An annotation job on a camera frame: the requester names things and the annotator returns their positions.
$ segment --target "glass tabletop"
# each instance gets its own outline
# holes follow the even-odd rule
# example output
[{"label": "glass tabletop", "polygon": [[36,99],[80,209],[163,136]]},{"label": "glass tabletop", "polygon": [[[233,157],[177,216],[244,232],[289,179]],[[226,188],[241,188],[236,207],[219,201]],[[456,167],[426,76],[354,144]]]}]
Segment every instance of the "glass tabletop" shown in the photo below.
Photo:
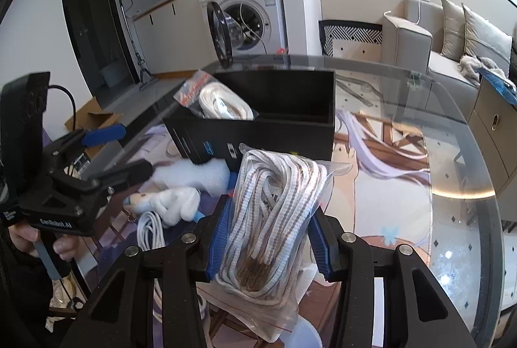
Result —
[{"label": "glass tabletop", "polygon": [[[482,154],[450,95],[421,74],[327,57],[240,57],[225,71],[262,69],[335,71],[332,159],[350,162],[353,168],[334,179],[332,196],[322,200],[322,208],[337,217],[345,231],[371,245],[413,246],[456,306],[476,345],[490,346],[502,293],[501,221]],[[214,63],[205,70],[215,73],[223,68]],[[179,160],[163,125],[177,108],[172,94],[129,125],[122,148],[107,146],[84,175],[138,158],[155,166]],[[146,189],[137,186],[113,196],[97,220],[96,236],[85,238],[88,252],[78,264],[91,289],[123,249],[135,244],[136,225],[122,201]],[[202,195],[200,210],[210,214],[215,204],[216,199]],[[165,239],[193,228],[193,223],[182,221],[166,231]],[[316,274],[299,314],[316,328],[325,346],[332,331],[329,306],[337,302],[339,286],[323,281]],[[244,337],[242,324],[221,314],[221,309],[211,312],[212,323]],[[159,326],[155,331],[159,340]],[[373,345],[382,346],[382,332],[377,334],[380,340],[374,335]],[[224,345],[219,341],[217,346]]]}]

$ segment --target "fluffy gray blanket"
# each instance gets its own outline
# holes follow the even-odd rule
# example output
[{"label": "fluffy gray blanket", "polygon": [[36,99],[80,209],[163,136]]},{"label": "fluffy gray blanket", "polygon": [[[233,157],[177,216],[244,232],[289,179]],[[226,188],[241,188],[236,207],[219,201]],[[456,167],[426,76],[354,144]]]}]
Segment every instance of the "fluffy gray blanket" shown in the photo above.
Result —
[{"label": "fluffy gray blanket", "polygon": [[490,58],[475,57],[463,55],[459,61],[459,73],[465,77],[472,85],[479,87],[479,68],[486,68],[488,71],[492,71],[495,75],[501,77],[506,82],[509,82],[505,72],[500,69],[497,64]]}]

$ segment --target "doorway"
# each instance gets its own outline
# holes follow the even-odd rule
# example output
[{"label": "doorway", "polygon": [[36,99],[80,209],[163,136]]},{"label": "doorway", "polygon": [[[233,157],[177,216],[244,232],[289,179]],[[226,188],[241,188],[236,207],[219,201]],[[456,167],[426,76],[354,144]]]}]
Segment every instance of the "doorway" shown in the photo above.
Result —
[{"label": "doorway", "polygon": [[91,95],[105,108],[139,81],[115,0],[62,0],[72,47]]}]

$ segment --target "cardboard box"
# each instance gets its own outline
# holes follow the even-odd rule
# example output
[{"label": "cardboard box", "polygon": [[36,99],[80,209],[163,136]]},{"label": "cardboard box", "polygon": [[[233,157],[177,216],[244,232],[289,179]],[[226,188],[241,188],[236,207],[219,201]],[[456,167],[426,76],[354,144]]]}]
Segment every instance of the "cardboard box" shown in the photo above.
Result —
[{"label": "cardboard box", "polygon": [[164,118],[179,152],[195,164],[224,158],[238,172],[239,144],[330,160],[334,140],[333,71],[253,70],[214,77],[259,113],[254,121],[201,119],[178,106]]},{"label": "cardboard box", "polygon": [[[99,129],[116,124],[121,118],[121,113],[104,112],[100,108],[97,100],[92,98],[84,106],[78,109],[76,113],[76,128],[82,129]],[[73,128],[73,116],[65,122],[65,126],[69,131]],[[100,151],[102,145],[96,147],[88,147],[85,150],[86,155],[92,159]]]}]

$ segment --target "drawer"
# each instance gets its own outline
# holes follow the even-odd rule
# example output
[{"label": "drawer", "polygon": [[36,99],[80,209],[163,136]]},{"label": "drawer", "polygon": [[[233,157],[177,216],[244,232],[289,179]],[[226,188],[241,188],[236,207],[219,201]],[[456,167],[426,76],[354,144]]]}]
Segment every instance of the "drawer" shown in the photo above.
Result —
[{"label": "drawer", "polygon": [[508,180],[508,174],[506,173],[501,156],[499,155],[489,132],[483,125],[479,115],[476,113],[476,110],[472,111],[472,115],[470,115],[469,127],[474,138],[476,138],[478,147],[481,150],[483,159],[487,165],[490,179],[492,179],[492,184],[494,185],[494,190],[498,193]]},{"label": "drawer", "polygon": [[[517,110],[510,105],[488,81],[481,82],[475,111],[501,155],[508,174],[517,168]],[[494,118],[498,118],[497,125],[492,130]]]}]

